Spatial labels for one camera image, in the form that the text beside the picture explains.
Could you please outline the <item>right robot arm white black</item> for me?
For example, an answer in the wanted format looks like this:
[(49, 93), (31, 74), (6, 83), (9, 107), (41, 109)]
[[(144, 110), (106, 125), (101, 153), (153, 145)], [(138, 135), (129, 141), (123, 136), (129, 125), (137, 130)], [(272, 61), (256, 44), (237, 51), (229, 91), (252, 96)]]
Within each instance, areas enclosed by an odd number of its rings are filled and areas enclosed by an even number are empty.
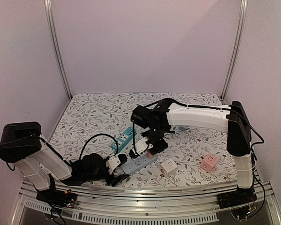
[(130, 120), (133, 126), (147, 130), (142, 133), (141, 140), (133, 141), (133, 148), (129, 152), (131, 158), (137, 158), (145, 151), (155, 155), (168, 148), (164, 135), (170, 132), (172, 126), (195, 126), (226, 133), (226, 149), (236, 165), (237, 189), (218, 194), (218, 204), (233, 206), (257, 199), (253, 187), (253, 129), (240, 102), (233, 101), (231, 105), (222, 106), (188, 105), (164, 98), (146, 106), (137, 106)]

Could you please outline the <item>small pink charger plug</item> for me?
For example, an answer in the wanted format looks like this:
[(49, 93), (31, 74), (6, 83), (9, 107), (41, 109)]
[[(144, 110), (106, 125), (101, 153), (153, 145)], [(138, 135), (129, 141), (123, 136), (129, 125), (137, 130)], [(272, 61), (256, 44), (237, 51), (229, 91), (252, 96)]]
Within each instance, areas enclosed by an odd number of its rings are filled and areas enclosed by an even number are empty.
[(148, 151), (147, 152), (147, 156), (149, 157), (149, 158), (152, 158), (153, 157), (153, 155)]

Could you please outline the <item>light blue power strip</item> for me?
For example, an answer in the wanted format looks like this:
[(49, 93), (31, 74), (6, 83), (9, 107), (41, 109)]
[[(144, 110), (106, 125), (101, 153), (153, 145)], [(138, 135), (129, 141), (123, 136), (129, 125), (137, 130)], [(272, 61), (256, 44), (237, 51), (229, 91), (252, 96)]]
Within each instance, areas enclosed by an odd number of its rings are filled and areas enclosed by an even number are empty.
[(132, 175), (135, 172), (155, 162), (157, 159), (158, 159), (157, 155), (153, 157), (148, 157), (147, 155), (144, 155), (142, 157), (135, 159), (134, 161), (131, 161), (123, 165), (122, 170), (125, 174)]

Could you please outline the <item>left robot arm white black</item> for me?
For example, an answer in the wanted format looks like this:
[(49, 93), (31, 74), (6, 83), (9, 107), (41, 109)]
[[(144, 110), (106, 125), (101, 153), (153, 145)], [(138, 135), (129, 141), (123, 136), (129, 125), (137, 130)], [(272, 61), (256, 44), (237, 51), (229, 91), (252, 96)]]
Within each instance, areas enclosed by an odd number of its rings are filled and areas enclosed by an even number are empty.
[(103, 158), (97, 153), (80, 155), (67, 162), (45, 139), (36, 122), (10, 123), (4, 126), (0, 140), (0, 158), (14, 165), (49, 203), (57, 203), (60, 193), (51, 185), (57, 179), (67, 186), (105, 180), (116, 186), (127, 174), (114, 175), (117, 167), (127, 161), (125, 154)]

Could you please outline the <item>white cube socket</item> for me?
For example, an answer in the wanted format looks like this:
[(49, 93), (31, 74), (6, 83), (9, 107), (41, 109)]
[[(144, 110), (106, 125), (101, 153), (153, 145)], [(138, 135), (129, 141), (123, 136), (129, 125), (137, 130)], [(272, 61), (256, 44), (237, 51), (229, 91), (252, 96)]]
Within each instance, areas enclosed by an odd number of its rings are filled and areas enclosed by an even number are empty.
[(169, 158), (160, 163), (160, 170), (164, 176), (169, 177), (177, 172), (178, 165), (172, 158)]

